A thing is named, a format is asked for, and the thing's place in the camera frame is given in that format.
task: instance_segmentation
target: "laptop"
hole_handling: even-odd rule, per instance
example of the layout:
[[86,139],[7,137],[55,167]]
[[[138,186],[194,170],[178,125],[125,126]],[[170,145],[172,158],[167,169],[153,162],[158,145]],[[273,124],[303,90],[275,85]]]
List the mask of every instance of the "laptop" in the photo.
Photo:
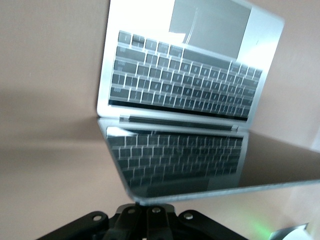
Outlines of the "laptop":
[[243,0],[111,0],[98,124],[149,205],[239,184],[284,21]]

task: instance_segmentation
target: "beige surface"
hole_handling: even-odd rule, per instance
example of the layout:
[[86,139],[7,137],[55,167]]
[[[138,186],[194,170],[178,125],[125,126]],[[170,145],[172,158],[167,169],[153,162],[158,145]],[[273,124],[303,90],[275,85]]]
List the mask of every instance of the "beige surface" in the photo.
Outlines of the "beige surface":
[[[253,0],[285,18],[252,129],[310,148],[320,127],[320,2]],[[0,1],[0,239],[35,239],[130,202],[96,124],[105,0]],[[251,240],[310,222],[320,185],[175,203]]]

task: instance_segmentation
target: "silver laptop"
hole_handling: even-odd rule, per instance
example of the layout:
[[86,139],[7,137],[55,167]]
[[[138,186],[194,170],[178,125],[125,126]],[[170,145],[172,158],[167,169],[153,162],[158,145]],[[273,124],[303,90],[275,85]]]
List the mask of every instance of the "silver laptop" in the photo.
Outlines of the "silver laptop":
[[283,27],[242,0],[111,0],[98,123],[136,202],[237,186]]

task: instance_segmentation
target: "laptop keyboard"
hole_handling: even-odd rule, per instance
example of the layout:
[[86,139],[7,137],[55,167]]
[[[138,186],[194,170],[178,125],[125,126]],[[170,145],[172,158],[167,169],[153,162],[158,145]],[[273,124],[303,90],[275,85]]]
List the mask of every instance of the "laptop keyboard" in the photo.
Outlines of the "laptop keyboard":
[[246,120],[261,74],[120,31],[109,104]]
[[237,171],[243,141],[240,137],[146,132],[107,137],[131,187]]

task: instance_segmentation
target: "space bar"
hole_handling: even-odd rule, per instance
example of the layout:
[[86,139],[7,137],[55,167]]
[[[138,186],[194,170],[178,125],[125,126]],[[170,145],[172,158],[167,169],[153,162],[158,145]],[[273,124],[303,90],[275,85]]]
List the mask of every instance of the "space bar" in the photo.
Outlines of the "space bar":
[[194,61],[194,62],[198,62],[198,63],[210,65],[210,66],[215,66],[225,70],[228,70],[230,65],[229,61],[225,61],[219,58],[197,53],[195,51],[190,51],[188,49],[184,50],[183,58],[188,59],[190,61]]

